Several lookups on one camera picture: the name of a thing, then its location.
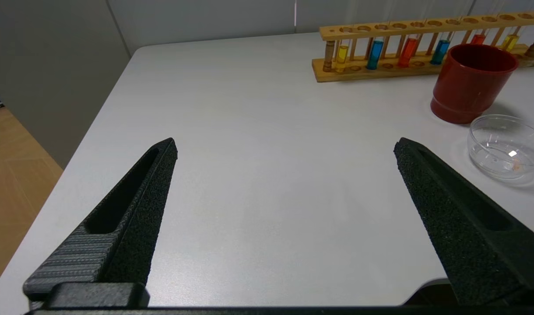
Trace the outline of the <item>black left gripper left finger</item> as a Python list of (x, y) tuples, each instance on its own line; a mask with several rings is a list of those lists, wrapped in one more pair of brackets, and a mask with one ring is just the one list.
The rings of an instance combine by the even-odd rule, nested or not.
[(166, 138), (141, 156), (24, 282), (31, 309), (147, 305), (177, 154)]

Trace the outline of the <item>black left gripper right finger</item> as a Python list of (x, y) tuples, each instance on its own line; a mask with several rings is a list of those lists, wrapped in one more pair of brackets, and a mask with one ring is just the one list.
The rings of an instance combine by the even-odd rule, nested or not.
[(534, 306), (534, 232), (420, 143), (394, 154), (458, 302)]

